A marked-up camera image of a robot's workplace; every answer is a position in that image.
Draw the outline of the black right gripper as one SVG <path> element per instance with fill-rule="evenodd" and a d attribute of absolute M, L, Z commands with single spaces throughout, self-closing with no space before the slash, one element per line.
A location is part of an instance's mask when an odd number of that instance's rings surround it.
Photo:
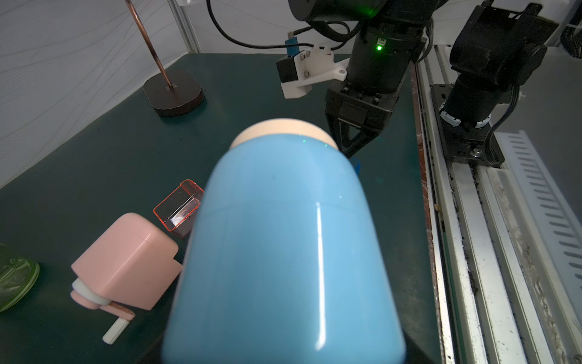
<path fill-rule="evenodd" d="M 335 143 L 347 159 L 380 136 L 400 98 L 400 86 L 389 93 L 368 94 L 350 83 L 333 81 L 327 89 L 325 115 Z"/>

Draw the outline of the blue pencil sharpener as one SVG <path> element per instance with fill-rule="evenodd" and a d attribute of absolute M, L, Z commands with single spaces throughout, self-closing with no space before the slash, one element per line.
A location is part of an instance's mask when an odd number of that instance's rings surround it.
<path fill-rule="evenodd" d="M 165 363 L 402 363 L 368 202 L 330 135 L 262 121 L 215 166 L 162 345 Z"/>

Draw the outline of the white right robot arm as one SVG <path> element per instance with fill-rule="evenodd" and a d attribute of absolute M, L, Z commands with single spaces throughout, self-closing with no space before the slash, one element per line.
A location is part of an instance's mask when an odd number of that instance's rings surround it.
<path fill-rule="evenodd" d="M 336 62 L 333 50 L 289 41 L 277 62 L 288 99 L 306 95 L 315 83 L 329 82 L 325 115 L 332 138 L 345 156 L 354 156 L 378 137 L 399 98 L 409 66 L 431 46 L 436 1 L 292 1 L 294 17 L 335 42 L 353 41 L 350 57 Z M 557 24 L 540 16 L 541 5 L 521 12 L 478 5 L 453 45 L 452 86 L 432 89 L 444 155 L 452 162 L 499 166 L 504 156 L 495 139 L 492 110 L 510 95 L 517 106 L 521 86 L 541 65 L 546 41 Z"/>

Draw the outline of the red transparent tray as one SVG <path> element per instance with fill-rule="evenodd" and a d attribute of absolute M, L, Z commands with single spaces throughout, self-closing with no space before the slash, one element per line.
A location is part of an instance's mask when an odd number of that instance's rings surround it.
<path fill-rule="evenodd" d="M 203 196 L 204 190 L 198 184 L 184 180 L 153 213 L 169 233 L 185 238 L 192 230 Z"/>

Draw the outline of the copper glass holder stand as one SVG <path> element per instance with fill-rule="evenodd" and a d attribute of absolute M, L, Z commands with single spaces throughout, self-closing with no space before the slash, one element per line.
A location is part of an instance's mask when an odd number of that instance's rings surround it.
<path fill-rule="evenodd" d="M 167 71 L 164 68 L 132 1 L 125 0 L 125 3 L 159 69 L 159 73 L 143 85 L 151 107 L 161 117 L 184 115 L 199 107 L 205 98 L 201 85 L 181 70 Z"/>

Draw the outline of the green glass tumbler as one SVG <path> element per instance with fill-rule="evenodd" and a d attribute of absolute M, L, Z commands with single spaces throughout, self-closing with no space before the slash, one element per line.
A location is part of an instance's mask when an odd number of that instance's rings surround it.
<path fill-rule="evenodd" d="M 1 244 L 1 312 L 18 303 L 39 277 L 38 262 L 13 253 Z"/>

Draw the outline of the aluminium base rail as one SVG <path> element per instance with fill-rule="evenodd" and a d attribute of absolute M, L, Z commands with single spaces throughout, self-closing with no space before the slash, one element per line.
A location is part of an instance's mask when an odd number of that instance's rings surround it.
<path fill-rule="evenodd" d="M 445 159 L 432 89 L 456 80 L 449 57 L 412 71 L 441 360 L 579 363 L 581 320 L 506 160 Z"/>

